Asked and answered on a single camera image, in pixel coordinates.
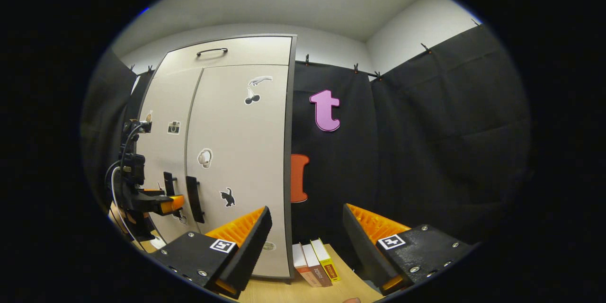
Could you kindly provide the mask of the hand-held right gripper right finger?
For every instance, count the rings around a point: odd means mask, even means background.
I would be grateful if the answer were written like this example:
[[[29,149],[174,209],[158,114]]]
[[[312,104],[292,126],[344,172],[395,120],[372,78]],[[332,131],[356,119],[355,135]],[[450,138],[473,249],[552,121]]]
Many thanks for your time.
[[[344,204],[342,219],[363,269],[384,296],[428,281],[475,247],[429,224],[407,227],[353,204]]]

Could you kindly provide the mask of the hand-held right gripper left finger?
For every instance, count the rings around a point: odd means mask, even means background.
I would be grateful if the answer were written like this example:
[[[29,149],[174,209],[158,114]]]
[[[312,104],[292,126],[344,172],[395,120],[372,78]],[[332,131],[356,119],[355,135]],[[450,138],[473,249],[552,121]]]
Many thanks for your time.
[[[150,256],[195,286],[238,299],[271,227],[270,208],[264,206],[204,234],[186,232]]]

